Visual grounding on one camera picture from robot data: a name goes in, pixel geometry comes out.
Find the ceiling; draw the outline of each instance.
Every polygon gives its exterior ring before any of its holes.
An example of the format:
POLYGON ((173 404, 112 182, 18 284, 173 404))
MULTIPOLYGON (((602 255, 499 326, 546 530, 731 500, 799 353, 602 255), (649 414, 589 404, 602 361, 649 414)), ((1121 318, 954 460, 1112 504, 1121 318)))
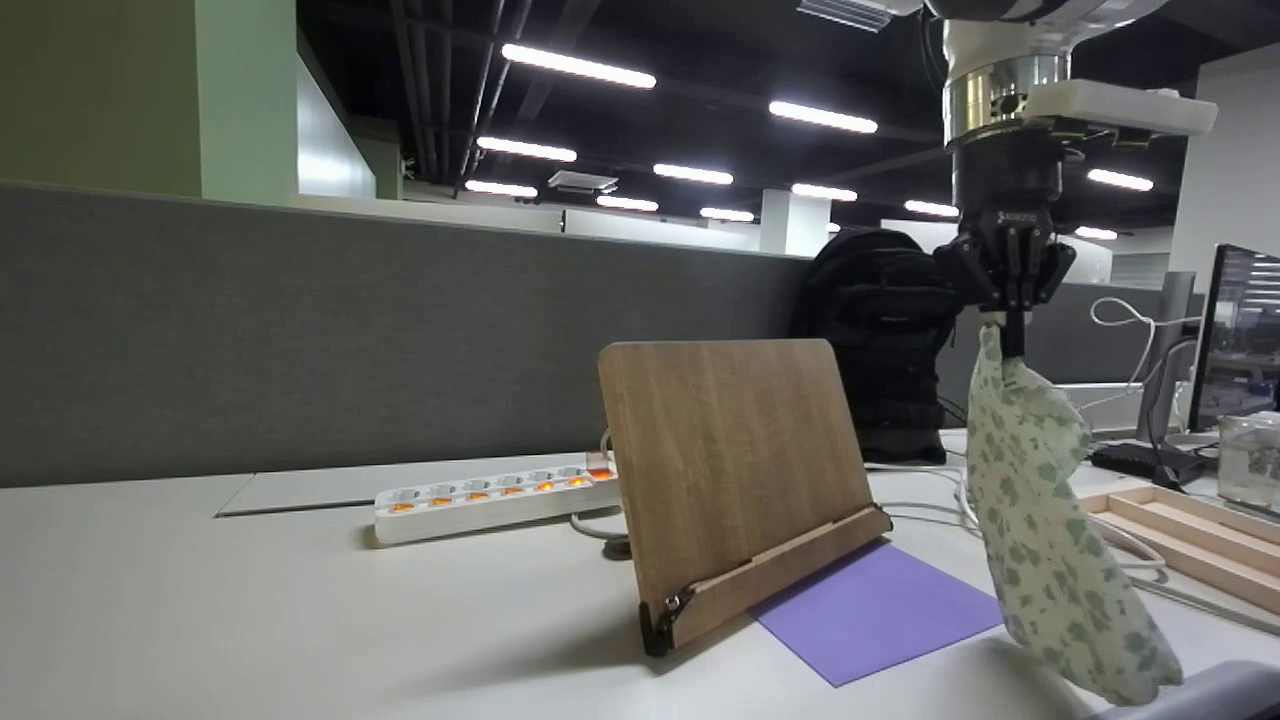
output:
MULTIPOLYGON (((467 176, 542 182, 552 165, 472 152, 475 131, 572 144, 576 170, 621 176, 668 217, 703 204, 762 206, 762 186, 825 179, 858 186, 839 225, 905 217, 907 195, 949 199, 941 148, 941 27, 928 14, 858 32, 795 0, 299 0, 299 27, 347 116, 394 118, 410 170, 461 186, 467 176), (505 41, 658 73, 658 93, 510 67, 505 41), (876 135, 768 116, 768 101, 876 116, 876 135), (652 176, 658 158, 712 165, 731 186, 652 176)), ((1078 76, 1197 93, 1197 67, 1280 41, 1280 0, 1174 0, 1078 53, 1078 76)), ((1112 193, 1067 170, 1063 226, 1157 226, 1175 217, 1186 138, 1093 165, 1145 170, 1157 193, 1112 193)))

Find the robotic arm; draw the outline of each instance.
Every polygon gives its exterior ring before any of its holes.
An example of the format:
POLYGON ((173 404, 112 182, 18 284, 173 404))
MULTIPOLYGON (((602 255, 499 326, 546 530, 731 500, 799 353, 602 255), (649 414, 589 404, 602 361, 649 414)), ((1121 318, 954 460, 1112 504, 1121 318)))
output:
POLYGON ((924 0, 945 25, 958 245, 937 261, 966 303, 1003 312, 1003 355, 1063 284, 1078 253, 1053 240, 1063 165, 1134 135, 1197 135, 1211 102, 1072 80, 1072 53, 1163 0, 924 0))

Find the computer monitor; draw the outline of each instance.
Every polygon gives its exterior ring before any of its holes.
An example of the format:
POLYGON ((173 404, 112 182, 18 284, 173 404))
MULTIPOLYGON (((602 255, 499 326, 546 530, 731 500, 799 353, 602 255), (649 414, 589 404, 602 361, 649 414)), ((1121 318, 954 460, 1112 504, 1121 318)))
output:
POLYGON ((1217 246, 1193 378, 1193 432, 1280 409, 1280 255, 1217 246))

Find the green wall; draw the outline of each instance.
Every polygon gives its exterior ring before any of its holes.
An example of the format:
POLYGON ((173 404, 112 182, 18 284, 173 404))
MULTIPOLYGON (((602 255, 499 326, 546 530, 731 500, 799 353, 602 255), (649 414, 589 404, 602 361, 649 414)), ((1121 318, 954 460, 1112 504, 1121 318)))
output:
POLYGON ((405 199, 405 154, 396 122, 351 118, 351 138, 374 169, 377 199, 405 199))
POLYGON ((187 0, 4 0, 0 176, 201 193, 187 0))
POLYGON ((295 193, 292 0, 198 0, 201 186, 279 204, 295 193))
POLYGON ((276 204, 292 0, 4 0, 0 179, 276 204))

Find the wooden book stand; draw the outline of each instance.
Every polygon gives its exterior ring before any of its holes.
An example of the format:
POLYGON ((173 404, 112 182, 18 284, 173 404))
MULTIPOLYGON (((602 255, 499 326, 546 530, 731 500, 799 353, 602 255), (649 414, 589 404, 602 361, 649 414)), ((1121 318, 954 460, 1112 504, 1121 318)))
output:
POLYGON ((611 345, 602 384, 652 655, 893 527, 825 340, 611 345))

